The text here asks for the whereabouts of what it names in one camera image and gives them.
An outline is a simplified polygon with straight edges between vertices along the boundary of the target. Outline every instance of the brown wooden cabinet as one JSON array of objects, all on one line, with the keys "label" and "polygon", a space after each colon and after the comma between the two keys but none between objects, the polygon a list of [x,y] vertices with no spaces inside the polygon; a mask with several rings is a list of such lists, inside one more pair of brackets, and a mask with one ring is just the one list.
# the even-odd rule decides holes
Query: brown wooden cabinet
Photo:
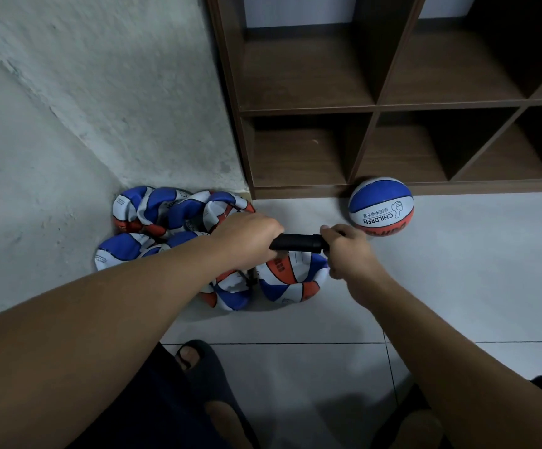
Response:
[{"label": "brown wooden cabinet", "polygon": [[207,0],[254,198],[372,176],[417,194],[542,191],[542,0],[357,0],[349,24],[246,28]]}]

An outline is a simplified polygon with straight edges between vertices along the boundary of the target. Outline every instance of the black slipper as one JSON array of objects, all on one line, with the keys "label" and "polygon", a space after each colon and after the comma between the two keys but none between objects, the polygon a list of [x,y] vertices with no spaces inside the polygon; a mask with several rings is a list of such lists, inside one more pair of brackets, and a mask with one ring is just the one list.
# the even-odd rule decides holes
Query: black slipper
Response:
[{"label": "black slipper", "polygon": [[[200,360],[195,366],[192,367],[192,365],[179,354],[183,347],[191,347],[198,352]],[[237,405],[236,398],[227,382],[221,362],[213,348],[202,340],[191,340],[179,348],[177,357],[186,367],[185,374],[196,398],[203,404],[215,400],[230,405],[240,419],[246,438],[248,438],[248,441],[252,444],[252,448],[260,449],[261,446],[259,440],[257,439],[254,430],[252,430],[250,422],[248,422],[246,416]]]}]

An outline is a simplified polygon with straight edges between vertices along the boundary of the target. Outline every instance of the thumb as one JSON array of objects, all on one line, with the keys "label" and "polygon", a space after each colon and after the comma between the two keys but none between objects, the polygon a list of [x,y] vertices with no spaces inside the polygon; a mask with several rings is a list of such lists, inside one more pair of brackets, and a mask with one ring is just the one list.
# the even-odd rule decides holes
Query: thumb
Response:
[{"label": "thumb", "polygon": [[342,238],[342,235],[336,232],[335,230],[332,230],[327,225],[322,225],[319,233],[327,241],[327,244],[331,245],[333,241],[335,241],[337,238]]}]

